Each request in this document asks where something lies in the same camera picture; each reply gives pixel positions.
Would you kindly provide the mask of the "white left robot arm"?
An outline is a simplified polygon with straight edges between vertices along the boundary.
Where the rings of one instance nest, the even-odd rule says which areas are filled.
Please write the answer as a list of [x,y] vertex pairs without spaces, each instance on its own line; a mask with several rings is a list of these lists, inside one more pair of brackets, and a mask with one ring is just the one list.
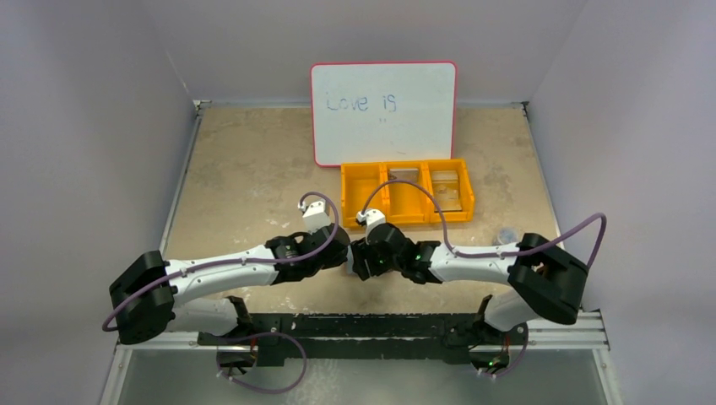
[[350,254],[350,237],[335,224],[313,233],[278,236],[247,251],[198,260],[165,260],[159,251],[140,255],[110,286],[112,313],[105,332],[131,345],[163,332],[224,336],[248,329],[242,299],[212,294],[252,286],[299,282],[338,267]]

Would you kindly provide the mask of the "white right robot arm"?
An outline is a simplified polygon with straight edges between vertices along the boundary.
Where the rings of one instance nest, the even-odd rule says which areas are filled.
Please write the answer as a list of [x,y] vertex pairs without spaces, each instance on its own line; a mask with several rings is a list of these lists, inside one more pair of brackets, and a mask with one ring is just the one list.
[[379,224],[350,245],[350,271],[362,280],[397,272],[416,284],[477,281],[510,286],[483,301],[479,321],[507,332],[541,317],[562,325],[578,318],[589,266],[545,237],[527,233],[500,246],[414,242],[393,224]]

